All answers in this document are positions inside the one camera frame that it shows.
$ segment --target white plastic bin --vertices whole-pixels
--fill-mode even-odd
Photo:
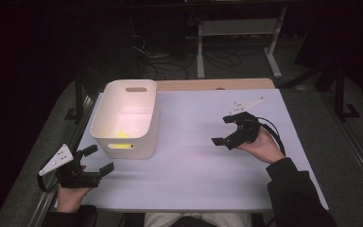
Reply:
[[[159,109],[150,79],[110,82],[91,126],[91,135],[113,159],[146,159],[155,150]]]

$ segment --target person's left hand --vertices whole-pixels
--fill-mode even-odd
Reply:
[[[63,188],[58,187],[58,208],[57,212],[76,213],[81,202],[92,187],[85,188]]]

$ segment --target white table surface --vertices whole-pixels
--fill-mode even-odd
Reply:
[[[268,164],[242,150],[216,147],[211,141],[236,130],[235,124],[225,124],[222,120],[235,101],[261,96],[265,100],[249,112],[277,127],[286,155],[299,170],[309,170],[320,201],[328,209],[277,89],[158,92],[156,101],[161,115],[153,156],[145,160],[111,159],[98,146],[98,152],[81,160],[87,166],[85,171],[98,171],[114,162],[114,172],[105,176],[83,202],[119,212],[271,210]],[[97,106],[79,149],[97,144],[90,134]]]

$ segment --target person's right hand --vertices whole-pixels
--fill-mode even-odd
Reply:
[[[273,164],[285,158],[270,133],[263,127],[259,129],[258,137],[253,143],[247,141],[237,148],[245,150],[258,160],[268,164]]]

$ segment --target person's hand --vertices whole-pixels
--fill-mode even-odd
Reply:
[[[58,187],[58,208],[57,212],[76,213],[81,202],[92,187],[85,188],[64,188]]]
[[[237,148],[245,150],[258,160],[268,164],[273,164],[285,158],[270,133],[262,127],[259,129],[258,137],[253,143],[247,141]]]

